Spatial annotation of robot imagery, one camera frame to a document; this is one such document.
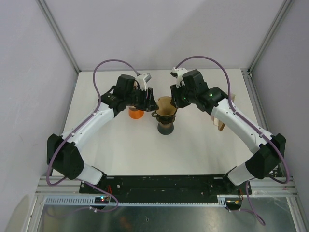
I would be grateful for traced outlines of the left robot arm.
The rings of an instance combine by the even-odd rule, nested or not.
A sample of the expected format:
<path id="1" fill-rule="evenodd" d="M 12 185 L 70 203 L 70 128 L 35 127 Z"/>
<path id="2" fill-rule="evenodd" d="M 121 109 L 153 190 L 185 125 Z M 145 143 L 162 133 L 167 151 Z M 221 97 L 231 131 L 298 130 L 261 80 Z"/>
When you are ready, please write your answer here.
<path id="1" fill-rule="evenodd" d="M 146 112 L 158 109 L 153 90 L 147 87 L 150 79 L 149 73 L 142 73 L 136 78 L 120 75 L 116 85 L 98 96 L 96 108 L 77 126 L 61 135 L 52 134 L 47 141 L 48 169 L 54 169 L 70 180 L 89 182 L 94 192 L 102 193 L 107 187 L 106 180 L 102 178 L 103 172 L 86 164 L 81 150 L 103 125 L 113 120 L 126 107 Z"/>

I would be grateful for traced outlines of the brown coffee filter stack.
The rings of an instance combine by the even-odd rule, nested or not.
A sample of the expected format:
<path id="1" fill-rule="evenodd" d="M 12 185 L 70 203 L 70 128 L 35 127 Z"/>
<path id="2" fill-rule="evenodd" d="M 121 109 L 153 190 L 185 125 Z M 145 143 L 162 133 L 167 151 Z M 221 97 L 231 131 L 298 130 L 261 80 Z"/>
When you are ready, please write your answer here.
<path id="1" fill-rule="evenodd" d="M 231 101 L 234 102 L 235 101 L 235 94 L 231 93 Z M 213 121 L 213 124 L 215 126 L 217 126 L 219 131 L 223 131 L 224 127 L 225 127 L 225 123 L 223 123 L 222 121 L 220 121 L 219 119 L 215 118 L 214 116 L 210 116 L 211 120 Z"/>

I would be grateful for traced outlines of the orange glass flask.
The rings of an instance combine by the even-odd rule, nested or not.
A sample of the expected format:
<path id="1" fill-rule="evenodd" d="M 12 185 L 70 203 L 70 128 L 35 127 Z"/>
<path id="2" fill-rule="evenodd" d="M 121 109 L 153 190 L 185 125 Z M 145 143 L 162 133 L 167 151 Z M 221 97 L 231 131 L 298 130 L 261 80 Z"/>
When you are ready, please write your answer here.
<path id="1" fill-rule="evenodd" d="M 140 119 L 143 117 L 144 112 L 135 108 L 129 108 L 128 114 L 132 119 Z"/>

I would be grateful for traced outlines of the dark green dripper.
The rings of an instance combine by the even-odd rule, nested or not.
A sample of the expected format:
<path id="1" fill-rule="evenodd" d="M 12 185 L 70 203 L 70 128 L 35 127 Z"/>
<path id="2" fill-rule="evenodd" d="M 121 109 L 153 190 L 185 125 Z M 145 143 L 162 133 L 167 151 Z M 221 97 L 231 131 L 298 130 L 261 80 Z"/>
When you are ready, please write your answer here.
<path id="1" fill-rule="evenodd" d="M 173 106 L 171 107 L 161 107 L 156 111 L 153 111 L 151 113 L 151 116 L 153 118 L 156 118 L 156 120 L 159 123 L 162 123 L 164 125 L 173 123 L 175 121 L 177 109 Z"/>

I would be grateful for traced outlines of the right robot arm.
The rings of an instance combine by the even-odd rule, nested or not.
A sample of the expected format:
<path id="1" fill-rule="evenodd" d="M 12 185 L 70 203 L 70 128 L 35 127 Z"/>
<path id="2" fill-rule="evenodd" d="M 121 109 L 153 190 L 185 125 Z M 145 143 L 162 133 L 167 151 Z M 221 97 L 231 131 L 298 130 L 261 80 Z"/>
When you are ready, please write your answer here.
<path id="1" fill-rule="evenodd" d="M 283 135 L 273 135 L 241 115 L 224 91 L 208 87 L 200 71 L 173 68 L 170 74 L 177 79 L 170 87 L 173 106 L 179 109 L 195 104 L 228 126 L 252 153 L 250 159 L 227 173 L 223 181 L 226 193 L 234 194 L 242 183 L 253 178 L 265 178 L 281 163 L 286 142 Z"/>

